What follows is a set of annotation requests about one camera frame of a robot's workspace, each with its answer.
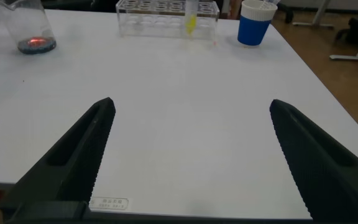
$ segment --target yellow liquid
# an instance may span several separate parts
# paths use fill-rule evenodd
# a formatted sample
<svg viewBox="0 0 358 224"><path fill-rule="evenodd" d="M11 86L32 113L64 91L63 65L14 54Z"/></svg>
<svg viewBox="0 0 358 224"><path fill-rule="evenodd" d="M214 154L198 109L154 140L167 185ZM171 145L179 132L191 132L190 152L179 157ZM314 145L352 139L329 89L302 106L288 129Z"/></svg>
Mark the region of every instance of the yellow liquid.
<svg viewBox="0 0 358 224"><path fill-rule="evenodd" d="M191 34L193 33L194 29L196 28L196 23L197 23L197 16L196 15L191 15L189 21L186 22L186 32L188 35L191 36Z"/></svg>

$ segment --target blue and white cup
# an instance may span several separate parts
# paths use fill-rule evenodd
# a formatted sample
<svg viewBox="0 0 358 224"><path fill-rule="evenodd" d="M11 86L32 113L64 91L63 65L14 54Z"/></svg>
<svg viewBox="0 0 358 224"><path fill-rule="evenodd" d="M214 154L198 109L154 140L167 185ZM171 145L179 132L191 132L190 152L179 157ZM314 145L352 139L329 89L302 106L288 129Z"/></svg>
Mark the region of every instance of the blue and white cup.
<svg viewBox="0 0 358 224"><path fill-rule="evenodd" d="M248 46L258 46L277 10L270 2L244 0L241 3L241 18L237 39Z"/></svg>

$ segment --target test tube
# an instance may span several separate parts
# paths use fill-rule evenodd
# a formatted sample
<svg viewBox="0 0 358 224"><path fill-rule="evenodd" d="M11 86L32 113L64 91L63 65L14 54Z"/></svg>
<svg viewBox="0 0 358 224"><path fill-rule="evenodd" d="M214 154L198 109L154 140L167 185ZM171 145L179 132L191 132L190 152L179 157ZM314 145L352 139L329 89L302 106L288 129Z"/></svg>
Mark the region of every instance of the test tube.
<svg viewBox="0 0 358 224"><path fill-rule="evenodd" d="M187 34L191 37L197 25L198 0L186 0L185 27Z"/></svg>

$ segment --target blue base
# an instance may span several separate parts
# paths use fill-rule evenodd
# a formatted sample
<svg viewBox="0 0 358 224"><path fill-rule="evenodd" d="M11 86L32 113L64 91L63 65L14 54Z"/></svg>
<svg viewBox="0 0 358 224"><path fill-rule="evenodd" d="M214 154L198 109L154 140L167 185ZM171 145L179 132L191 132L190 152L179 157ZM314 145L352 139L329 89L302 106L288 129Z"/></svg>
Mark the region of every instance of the blue base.
<svg viewBox="0 0 358 224"><path fill-rule="evenodd" d="M256 46L262 42L270 21L253 21L243 16L240 18L238 41L249 46Z"/></svg>

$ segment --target paper cup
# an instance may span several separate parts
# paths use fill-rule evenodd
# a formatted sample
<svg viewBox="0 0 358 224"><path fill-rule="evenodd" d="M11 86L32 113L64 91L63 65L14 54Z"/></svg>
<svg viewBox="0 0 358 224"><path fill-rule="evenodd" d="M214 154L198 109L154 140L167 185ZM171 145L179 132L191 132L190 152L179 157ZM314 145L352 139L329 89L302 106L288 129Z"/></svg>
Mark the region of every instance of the paper cup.
<svg viewBox="0 0 358 224"><path fill-rule="evenodd" d="M270 22L277 10L277 6L263 1L244 0L241 3L240 26L237 39L240 43L248 46L259 45L269 27Z"/></svg>

